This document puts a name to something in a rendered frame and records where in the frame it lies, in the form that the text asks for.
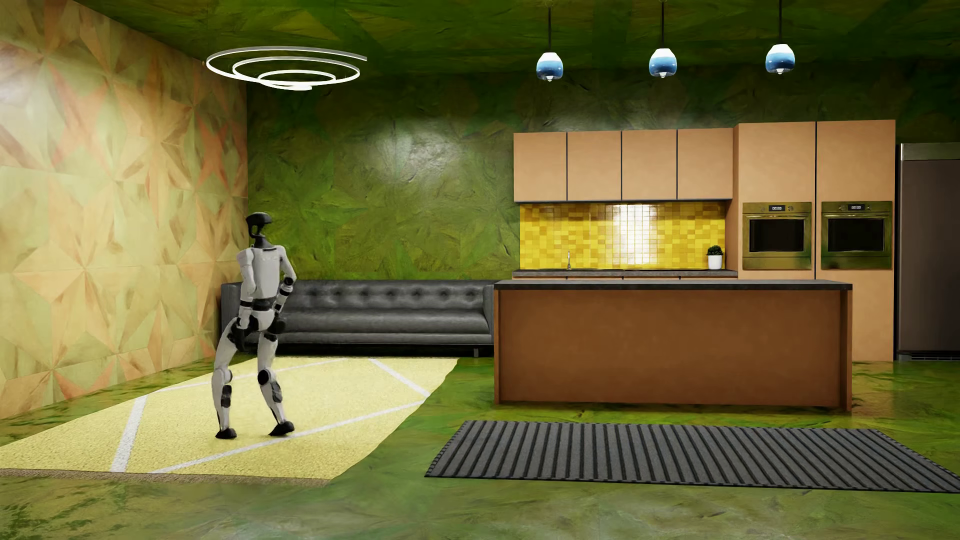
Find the dark kitchen counter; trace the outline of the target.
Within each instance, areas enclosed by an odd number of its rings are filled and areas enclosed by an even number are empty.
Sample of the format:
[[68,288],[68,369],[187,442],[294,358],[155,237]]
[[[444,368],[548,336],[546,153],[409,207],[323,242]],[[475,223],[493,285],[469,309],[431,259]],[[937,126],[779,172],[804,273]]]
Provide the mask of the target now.
[[729,269],[518,269],[513,280],[707,280],[737,279],[738,272]]

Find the brown kitchen island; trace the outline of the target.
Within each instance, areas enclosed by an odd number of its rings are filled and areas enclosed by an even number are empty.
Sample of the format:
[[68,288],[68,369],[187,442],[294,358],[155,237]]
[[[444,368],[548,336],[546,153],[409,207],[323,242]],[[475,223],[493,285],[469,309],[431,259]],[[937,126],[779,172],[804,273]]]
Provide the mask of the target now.
[[850,411],[853,300],[825,279],[501,280],[494,399]]

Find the blue white pendant lamp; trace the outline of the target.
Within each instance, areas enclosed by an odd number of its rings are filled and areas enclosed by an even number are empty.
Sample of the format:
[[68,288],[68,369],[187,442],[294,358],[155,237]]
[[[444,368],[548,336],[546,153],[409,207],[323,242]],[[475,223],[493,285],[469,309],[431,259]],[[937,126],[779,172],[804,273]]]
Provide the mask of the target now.
[[673,76],[678,69],[677,56],[666,46],[666,0],[659,2],[659,40],[651,55],[648,70],[651,76],[665,79]]
[[547,47],[535,64],[537,79],[546,82],[559,80],[564,74],[564,65],[560,56],[553,50],[552,5],[547,6]]
[[765,69],[776,75],[783,75],[796,66],[796,56],[784,39],[784,0],[777,0],[777,43],[765,56]]

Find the yellow tile backsplash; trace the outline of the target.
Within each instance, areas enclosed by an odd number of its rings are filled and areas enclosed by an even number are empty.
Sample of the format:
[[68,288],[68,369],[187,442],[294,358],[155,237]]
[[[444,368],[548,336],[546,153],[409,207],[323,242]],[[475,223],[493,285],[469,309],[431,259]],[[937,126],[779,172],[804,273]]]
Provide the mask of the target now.
[[520,268],[706,269],[727,202],[565,202],[520,208]]

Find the dark steel refrigerator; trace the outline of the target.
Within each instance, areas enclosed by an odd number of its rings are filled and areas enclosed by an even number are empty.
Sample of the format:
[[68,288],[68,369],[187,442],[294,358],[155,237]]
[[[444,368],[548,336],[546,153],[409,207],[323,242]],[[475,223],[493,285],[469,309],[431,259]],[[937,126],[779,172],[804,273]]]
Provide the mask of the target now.
[[960,142],[898,147],[894,353],[960,362]]

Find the black robot head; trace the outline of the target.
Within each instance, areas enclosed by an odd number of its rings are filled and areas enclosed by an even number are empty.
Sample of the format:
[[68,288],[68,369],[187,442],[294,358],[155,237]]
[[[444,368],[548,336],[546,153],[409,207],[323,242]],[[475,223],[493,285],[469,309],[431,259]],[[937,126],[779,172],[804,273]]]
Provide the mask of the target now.
[[253,241],[254,249],[274,249],[274,245],[267,239],[264,229],[273,223],[272,217],[266,212],[254,212],[246,216],[248,236]]

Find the yellow rug with white lines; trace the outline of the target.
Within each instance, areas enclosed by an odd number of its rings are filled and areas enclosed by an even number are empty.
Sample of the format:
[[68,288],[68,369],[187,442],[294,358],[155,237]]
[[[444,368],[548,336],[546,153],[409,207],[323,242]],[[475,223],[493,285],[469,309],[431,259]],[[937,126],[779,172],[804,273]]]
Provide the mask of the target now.
[[251,359],[231,367],[233,439],[213,435],[204,374],[1,446],[0,476],[323,485],[377,448],[456,363],[280,356],[274,369],[295,429],[274,437]]

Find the white robot leg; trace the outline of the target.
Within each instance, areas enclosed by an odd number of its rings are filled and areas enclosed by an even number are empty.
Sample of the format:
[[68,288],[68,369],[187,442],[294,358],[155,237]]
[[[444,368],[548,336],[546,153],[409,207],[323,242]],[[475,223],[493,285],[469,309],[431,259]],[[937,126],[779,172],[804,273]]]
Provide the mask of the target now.
[[216,438],[234,439],[236,431],[230,427],[230,407],[233,387],[231,381],[233,373],[230,362],[238,351],[237,345],[231,338],[232,331],[227,328],[222,332],[216,348],[214,370],[211,378],[212,399],[217,412],[219,431]]
[[270,436],[286,436],[294,432],[294,423],[288,420],[282,407],[282,387],[272,365],[278,349],[278,337],[270,331],[259,333],[257,345],[257,381],[264,401],[269,407],[276,426]]

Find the white right robot leg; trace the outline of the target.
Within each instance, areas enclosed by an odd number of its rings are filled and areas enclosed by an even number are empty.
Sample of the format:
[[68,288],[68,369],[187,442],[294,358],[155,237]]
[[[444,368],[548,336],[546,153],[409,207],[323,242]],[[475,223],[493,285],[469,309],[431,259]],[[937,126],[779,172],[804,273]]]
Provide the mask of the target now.
[[264,401],[269,407],[276,426],[270,436],[286,436],[294,432],[294,423],[288,420],[282,407],[282,387],[272,365],[278,349],[278,337],[270,331],[259,333],[257,345],[257,381]]

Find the dark striped floor mat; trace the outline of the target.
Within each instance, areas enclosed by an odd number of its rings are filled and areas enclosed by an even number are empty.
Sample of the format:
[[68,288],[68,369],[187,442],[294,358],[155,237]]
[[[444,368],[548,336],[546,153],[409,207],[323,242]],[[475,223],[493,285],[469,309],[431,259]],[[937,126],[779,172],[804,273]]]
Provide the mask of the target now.
[[425,475],[960,494],[960,475],[872,428],[467,421]]

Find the tan tall oven cabinet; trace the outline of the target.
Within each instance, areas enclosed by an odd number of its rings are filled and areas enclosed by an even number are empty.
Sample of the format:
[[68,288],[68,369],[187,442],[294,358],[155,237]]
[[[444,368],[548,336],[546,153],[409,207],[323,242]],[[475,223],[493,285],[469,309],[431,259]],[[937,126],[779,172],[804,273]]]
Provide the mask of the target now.
[[[892,269],[822,269],[822,202],[893,201],[893,119],[739,124],[734,128],[734,198],[726,215],[726,266],[740,279],[824,279],[853,286],[852,360],[892,362]],[[742,237],[746,203],[810,202],[810,269],[749,269]]]

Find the black tufted leather sofa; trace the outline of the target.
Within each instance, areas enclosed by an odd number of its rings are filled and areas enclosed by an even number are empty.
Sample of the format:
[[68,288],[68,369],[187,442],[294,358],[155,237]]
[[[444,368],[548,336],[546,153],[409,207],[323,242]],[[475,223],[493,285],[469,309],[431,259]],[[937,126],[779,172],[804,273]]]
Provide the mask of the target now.
[[494,344],[492,279],[302,279],[286,297],[284,345]]

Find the brass built-in wall oven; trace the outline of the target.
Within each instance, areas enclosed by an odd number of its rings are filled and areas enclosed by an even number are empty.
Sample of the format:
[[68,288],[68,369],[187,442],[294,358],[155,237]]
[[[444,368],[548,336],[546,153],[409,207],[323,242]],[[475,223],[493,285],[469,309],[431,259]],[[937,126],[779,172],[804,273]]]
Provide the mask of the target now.
[[891,269],[892,201],[822,202],[821,268]]
[[811,269],[811,202],[744,202],[742,219],[742,269]]

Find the tan upper wall cabinets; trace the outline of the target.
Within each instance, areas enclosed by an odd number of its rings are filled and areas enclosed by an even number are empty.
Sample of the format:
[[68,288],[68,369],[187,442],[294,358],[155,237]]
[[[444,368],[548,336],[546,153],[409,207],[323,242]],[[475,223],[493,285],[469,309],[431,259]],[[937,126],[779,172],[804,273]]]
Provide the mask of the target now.
[[734,156],[732,128],[517,132],[513,199],[730,200]]

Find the white left robot leg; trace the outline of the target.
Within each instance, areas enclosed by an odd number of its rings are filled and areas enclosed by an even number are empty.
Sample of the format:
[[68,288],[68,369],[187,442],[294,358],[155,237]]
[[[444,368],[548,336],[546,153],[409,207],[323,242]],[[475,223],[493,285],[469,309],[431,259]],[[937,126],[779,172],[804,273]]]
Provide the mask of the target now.
[[227,328],[222,332],[216,348],[214,370],[211,378],[212,399],[217,412],[219,431],[216,438],[234,439],[236,431],[230,427],[230,407],[233,387],[231,381],[233,373],[230,362],[238,351],[237,345],[231,338],[232,331]]

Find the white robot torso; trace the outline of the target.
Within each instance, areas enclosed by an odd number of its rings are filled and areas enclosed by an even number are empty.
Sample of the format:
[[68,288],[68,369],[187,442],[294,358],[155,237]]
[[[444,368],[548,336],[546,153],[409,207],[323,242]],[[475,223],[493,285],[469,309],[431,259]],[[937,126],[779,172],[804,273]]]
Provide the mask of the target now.
[[259,328],[265,329],[266,313],[271,312],[272,316],[277,316],[274,311],[274,305],[278,296],[280,282],[283,280],[280,268],[280,257],[276,246],[273,249],[255,249],[253,250],[252,269],[255,276],[256,289],[253,291],[250,302],[250,318],[253,315],[258,322]]

